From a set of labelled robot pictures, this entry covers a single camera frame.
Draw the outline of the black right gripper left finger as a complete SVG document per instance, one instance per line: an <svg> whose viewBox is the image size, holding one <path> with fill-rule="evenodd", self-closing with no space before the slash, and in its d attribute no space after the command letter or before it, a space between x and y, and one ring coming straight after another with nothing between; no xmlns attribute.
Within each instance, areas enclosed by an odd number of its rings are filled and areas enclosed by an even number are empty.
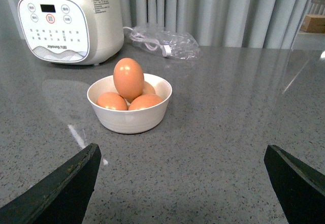
<svg viewBox="0 0 325 224"><path fill-rule="evenodd" d="M1 223L82 223L101 162L90 144L1 208Z"/></svg>

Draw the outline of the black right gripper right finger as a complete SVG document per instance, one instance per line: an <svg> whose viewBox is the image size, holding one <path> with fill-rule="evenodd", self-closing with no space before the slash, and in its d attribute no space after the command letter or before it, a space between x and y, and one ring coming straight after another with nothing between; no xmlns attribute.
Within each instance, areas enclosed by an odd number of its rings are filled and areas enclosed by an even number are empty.
<svg viewBox="0 0 325 224"><path fill-rule="evenodd" d="M324 174L277 145L264 163L288 223L324 223Z"/></svg>

